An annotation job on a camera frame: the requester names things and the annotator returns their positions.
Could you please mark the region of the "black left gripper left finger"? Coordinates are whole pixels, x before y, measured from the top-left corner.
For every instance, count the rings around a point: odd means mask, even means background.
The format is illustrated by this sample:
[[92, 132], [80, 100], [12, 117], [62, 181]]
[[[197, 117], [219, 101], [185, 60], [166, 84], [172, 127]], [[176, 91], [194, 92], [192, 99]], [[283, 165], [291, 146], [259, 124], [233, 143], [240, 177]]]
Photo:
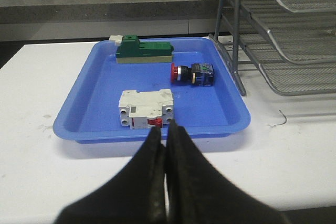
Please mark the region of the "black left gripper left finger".
[[153, 127], [123, 169], [65, 207], [55, 223], [166, 223], [164, 164], [161, 131]]

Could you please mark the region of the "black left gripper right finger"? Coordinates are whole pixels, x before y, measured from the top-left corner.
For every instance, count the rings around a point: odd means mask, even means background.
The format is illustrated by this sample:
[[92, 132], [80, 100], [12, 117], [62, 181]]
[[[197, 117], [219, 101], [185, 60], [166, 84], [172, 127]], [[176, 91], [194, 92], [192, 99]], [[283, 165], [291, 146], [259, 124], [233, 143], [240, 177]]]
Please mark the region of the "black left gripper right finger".
[[218, 172], [185, 128], [170, 123], [167, 143], [169, 223], [288, 223]]

